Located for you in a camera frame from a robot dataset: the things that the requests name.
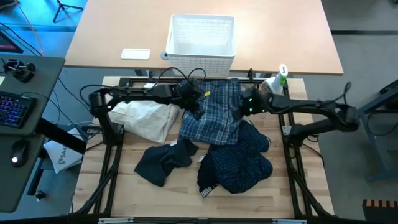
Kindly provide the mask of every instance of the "wooden table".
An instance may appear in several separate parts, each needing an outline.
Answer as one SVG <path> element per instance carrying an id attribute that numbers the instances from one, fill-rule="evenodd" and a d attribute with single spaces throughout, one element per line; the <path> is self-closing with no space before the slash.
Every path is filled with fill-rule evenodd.
<path id="1" fill-rule="evenodd" d="M 119 78 L 105 77 L 103 84 L 117 85 Z M 302 79 L 288 79 L 288 82 L 292 98 L 307 99 Z M 294 117 L 296 123 L 312 122 L 310 114 L 295 113 Z M 111 215 L 114 217 L 293 217 L 278 116 L 264 113 L 249 118 L 262 134 L 272 140 L 269 151 L 263 153 L 274 167 L 271 177 L 260 181 L 252 189 L 242 194 L 230 194 L 219 185 L 206 198 L 202 198 L 197 186 L 197 172 L 200 163 L 196 161 L 200 156 L 206 154 L 208 144 L 196 142 L 195 144 L 200 149 L 192 157 L 192 165 L 174 169 L 167 177 L 164 187 L 157 187 L 136 174 L 134 168 L 147 148 L 160 144 L 126 133 Z M 178 117 L 169 132 L 167 143 L 178 138 L 180 121 L 181 119 Z M 89 141 L 87 147 L 99 143 L 101 140 L 102 137 L 97 135 Z M 319 151 L 317 143 L 307 140 L 305 143 Z M 75 210 L 84 204 L 98 185 L 105 148 L 105 145 L 100 145 L 85 154 L 73 198 Z M 333 213 L 322 160 L 306 147 L 302 147 L 302 160 L 309 189 L 324 208 Z M 105 189 L 105 192 L 102 209 L 106 203 L 108 189 Z M 300 208 L 304 211 L 301 192 L 299 195 Z"/>
<path id="2" fill-rule="evenodd" d="M 320 0 L 89 0 L 66 67 L 163 69 L 172 14 L 234 16 L 232 72 L 342 75 L 343 69 Z M 150 49 L 149 60 L 122 60 L 122 49 Z"/>

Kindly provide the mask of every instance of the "spray bottle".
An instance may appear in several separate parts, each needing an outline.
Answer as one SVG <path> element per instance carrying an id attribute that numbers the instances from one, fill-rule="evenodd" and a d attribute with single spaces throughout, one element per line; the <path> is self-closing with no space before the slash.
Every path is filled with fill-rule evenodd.
<path id="1" fill-rule="evenodd" d="M 286 83 L 286 77 L 288 74 L 287 66 L 284 64 L 279 65 L 278 74 L 275 77 L 267 78 L 260 87 L 260 91 L 281 94 L 283 86 Z"/>

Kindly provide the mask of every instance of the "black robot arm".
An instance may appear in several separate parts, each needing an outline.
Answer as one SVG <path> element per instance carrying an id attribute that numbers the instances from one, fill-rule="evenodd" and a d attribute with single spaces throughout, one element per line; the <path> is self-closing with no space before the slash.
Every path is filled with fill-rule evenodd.
<path id="1" fill-rule="evenodd" d="M 199 107 L 198 99 L 202 92 L 191 82 L 185 84 L 156 85 L 152 88 L 105 87 L 89 95 L 90 112 L 98 118 L 103 128 L 104 144 L 114 144 L 121 140 L 119 128 L 112 123 L 108 112 L 122 101 L 149 100 L 161 104 L 174 104 L 182 109 L 192 112 L 195 119 L 200 119 L 204 114 Z"/>
<path id="2" fill-rule="evenodd" d="M 348 91 L 349 85 L 346 86 L 345 93 Z M 285 130 L 286 135 L 289 136 L 289 143 L 301 146 L 303 140 L 310 135 L 333 130 L 349 132 L 358 129 L 358 110 L 346 103 L 336 103 L 336 100 L 292 100 L 286 96 L 262 93 L 257 88 L 249 88 L 241 95 L 241 107 L 235 112 L 235 117 L 238 119 L 243 115 L 249 116 L 265 112 L 271 114 L 298 112 L 326 116 L 328 119 L 307 125 L 294 124 Z"/>

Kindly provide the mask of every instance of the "computer mouse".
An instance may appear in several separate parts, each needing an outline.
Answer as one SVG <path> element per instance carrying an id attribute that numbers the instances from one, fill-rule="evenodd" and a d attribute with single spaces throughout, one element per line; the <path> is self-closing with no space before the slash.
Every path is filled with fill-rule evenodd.
<path id="1" fill-rule="evenodd" d="M 15 142 L 11 147 L 11 165 L 14 167 L 21 167 L 27 161 L 29 150 L 29 141 L 21 139 Z"/>

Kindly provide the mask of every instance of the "navy patterned fabric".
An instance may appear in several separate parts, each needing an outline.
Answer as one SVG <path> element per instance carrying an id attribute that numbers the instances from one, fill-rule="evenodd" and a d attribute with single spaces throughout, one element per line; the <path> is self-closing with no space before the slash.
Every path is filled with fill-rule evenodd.
<path id="1" fill-rule="evenodd" d="M 271 163 L 260 154 L 268 151 L 268 138 L 246 121 L 240 122 L 238 133 L 235 145 L 209 148 L 218 181 L 232 194 L 245 192 L 272 174 Z"/>
<path id="2" fill-rule="evenodd" d="M 185 111 L 180 138 L 217 145 L 236 144 L 239 121 L 232 117 L 232 113 L 240 104 L 239 80 L 201 82 L 197 86 L 205 93 L 210 92 L 199 101 L 205 114 L 195 120 L 191 112 Z"/>

